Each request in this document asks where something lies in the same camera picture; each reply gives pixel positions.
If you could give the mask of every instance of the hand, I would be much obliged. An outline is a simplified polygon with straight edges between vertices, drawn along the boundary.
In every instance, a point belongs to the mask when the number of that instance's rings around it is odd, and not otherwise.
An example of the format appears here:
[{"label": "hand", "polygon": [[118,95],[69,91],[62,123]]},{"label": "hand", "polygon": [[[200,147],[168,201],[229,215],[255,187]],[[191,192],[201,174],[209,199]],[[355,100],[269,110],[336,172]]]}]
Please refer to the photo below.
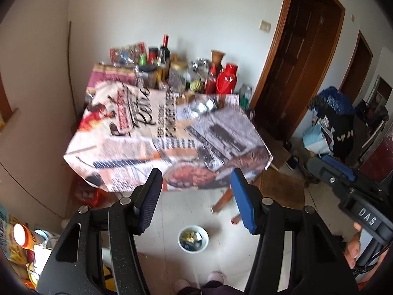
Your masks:
[{"label": "hand", "polygon": [[[344,256],[345,259],[348,262],[349,267],[352,269],[355,264],[356,264],[356,257],[359,255],[360,252],[360,231],[362,230],[362,227],[360,226],[360,224],[358,223],[353,223],[353,227],[358,230],[359,232],[356,233],[351,241],[348,243],[347,249],[345,250]],[[379,265],[382,263],[382,261],[384,260],[386,254],[388,253],[388,250],[386,250],[385,252],[383,252],[379,257],[378,257],[378,262],[377,265],[370,271],[368,272],[359,282],[366,282],[368,281],[373,274],[375,273],[375,271],[378,269]]]}]

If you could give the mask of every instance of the blue gripper pad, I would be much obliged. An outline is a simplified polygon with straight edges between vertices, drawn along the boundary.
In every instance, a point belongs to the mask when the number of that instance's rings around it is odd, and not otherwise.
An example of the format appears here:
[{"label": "blue gripper pad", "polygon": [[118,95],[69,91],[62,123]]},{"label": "blue gripper pad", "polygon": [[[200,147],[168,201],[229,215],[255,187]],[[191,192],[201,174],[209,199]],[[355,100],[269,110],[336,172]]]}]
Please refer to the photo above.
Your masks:
[{"label": "blue gripper pad", "polygon": [[242,171],[234,169],[231,173],[231,187],[237,207],[243,220],[243,225],[251,234],[255,234],[255,210],[260,207],[263,198],[259,189],[247,183]]},{"label": "blue gripper pad", "polygon": [[323,156],[322,160],[325,161],[326,163],[329,163],[335,169],[338,169],[339,171],[343,172],[346,176],[348,176],[348,179],[351,180],[352,182],[355,181],[356,177],[353,174],[352,169],[349,168],[348,166],[338,162],[337,160],[332,158],[330,155]]}]

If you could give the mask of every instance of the bag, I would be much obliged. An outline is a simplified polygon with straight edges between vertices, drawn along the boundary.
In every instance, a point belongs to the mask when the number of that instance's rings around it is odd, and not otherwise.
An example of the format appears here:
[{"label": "bag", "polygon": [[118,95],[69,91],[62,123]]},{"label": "bag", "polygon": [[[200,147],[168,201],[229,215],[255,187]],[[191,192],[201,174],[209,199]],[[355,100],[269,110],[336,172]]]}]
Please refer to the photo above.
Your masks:
[{"label": "bag", "polygon": [[332,154],[319,124],[310,127],[303,135],[304,147],[315,154]]}]

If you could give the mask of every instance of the light switch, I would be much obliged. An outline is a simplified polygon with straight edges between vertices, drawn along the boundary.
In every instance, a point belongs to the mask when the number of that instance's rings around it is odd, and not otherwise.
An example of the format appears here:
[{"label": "light switch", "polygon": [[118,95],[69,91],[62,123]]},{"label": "light switch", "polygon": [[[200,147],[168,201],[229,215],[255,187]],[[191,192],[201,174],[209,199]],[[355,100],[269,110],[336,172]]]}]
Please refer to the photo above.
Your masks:
[{"label": "light switch", "polygon": [[272,28],[271,23],[266,22],[264,20],[261,21],[261,25],[259,26],[260,31],[265,31],[265,32],[269,33],[271,28]]}]

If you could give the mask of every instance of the bottle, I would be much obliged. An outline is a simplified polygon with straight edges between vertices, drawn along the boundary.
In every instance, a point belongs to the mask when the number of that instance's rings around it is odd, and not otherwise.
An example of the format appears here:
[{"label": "bottle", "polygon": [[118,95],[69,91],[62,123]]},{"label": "bottle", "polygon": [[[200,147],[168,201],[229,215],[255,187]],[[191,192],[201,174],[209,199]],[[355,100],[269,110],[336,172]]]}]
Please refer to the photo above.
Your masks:
[{"label": "bottle", "polygon": [[139,65],[147,65],[147,55],[146,53],[142,53],[139,58]]},{"label": "bottle", "polygon": [[216,90],[216,83],[217,83],[216,74],[217,74],[216,65],[212,63],[210,67],[209,75],[205,80],[206,94],[213,94],[214,91]]},{"label": "bottle", "polygon": [[164,35],[164,39],[162,41],[162,45],[160,47],[160,52],[159,54],[161,54],[161,49],[164,50],[164,54],[165,54],[165,61],[167,62],[168,59],[170,58],[170,51],[168,50],[168,39],[169,39],[169,35],[165,34]]},{"label": "bottle", "polygon": [[252,87],[243,84],[239,90],[239,104],[243,110],[248,110],[252,96]]},{"label": "bottle", "polygon": [[169,66],[170,66],[170,51],[168,50],[168,38],[167,34],[164,35],[164,40],[158,52],[158,62],[159,66],[162,67],[162,78],[163,80],[168,79]]}]

